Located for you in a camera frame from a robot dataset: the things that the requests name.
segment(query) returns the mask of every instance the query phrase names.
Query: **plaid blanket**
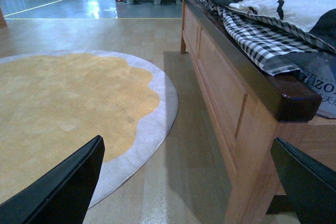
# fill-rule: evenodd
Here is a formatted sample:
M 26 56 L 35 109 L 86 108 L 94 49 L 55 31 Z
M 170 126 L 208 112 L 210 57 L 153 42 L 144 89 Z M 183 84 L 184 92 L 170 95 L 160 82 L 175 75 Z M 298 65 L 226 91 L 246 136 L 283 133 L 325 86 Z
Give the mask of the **plaid blanket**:
M 336 51 L 335 0 L 317 1 L 322 7 L 303 0 L 199 1 L 218 11 L 228 33 L 270 75 L 300 70 L 286 57 L 293 52 Z

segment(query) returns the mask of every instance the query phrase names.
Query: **round rug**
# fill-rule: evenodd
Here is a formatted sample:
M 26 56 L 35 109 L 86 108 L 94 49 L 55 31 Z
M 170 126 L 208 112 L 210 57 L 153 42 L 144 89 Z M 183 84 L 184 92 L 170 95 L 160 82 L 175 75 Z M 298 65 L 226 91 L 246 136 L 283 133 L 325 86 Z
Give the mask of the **round rug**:
M 177 114 L 169 77 L 118 52 L 1 58 L 0 87 L 0 203 L 101 135 L 106 150 L 92 207 L 153 155 Z

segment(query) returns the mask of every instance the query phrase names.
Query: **bed footboard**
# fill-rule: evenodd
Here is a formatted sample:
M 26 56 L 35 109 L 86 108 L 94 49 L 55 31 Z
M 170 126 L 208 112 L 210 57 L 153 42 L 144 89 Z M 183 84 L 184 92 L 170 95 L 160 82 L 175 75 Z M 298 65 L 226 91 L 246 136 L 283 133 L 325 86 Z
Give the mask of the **bed footboard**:
M 196 0 L 183 0 L 181 52 L 192 59 L 232 182 L 225 223 L 261 223 L 273 196 L 284 193 L 273 139 L 335 169 L 336 120 L 315 116 L 321 97 L 292 75 L 260 72 L 217 19 Z

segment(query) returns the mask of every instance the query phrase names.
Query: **white pot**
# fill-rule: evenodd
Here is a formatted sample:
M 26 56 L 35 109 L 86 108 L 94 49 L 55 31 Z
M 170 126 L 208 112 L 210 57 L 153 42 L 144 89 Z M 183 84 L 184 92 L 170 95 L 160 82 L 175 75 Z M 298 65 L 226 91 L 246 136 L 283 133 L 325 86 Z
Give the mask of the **white pot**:
M 134 0 L 126 0 L 128 5 L 134 5 Z
M 154 0 L 154 5 L 161 5 L 161 0 Z

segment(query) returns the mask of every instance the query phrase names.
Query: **glossy floor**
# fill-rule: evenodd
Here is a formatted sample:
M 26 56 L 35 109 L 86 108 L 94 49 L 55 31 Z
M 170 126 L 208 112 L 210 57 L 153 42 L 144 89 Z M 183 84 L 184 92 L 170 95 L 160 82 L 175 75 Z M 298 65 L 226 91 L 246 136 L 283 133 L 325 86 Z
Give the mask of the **glossy floor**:
M 116 0 L 0 0 L 7 21 L 22 18 L 181 18 L 181 5 Z

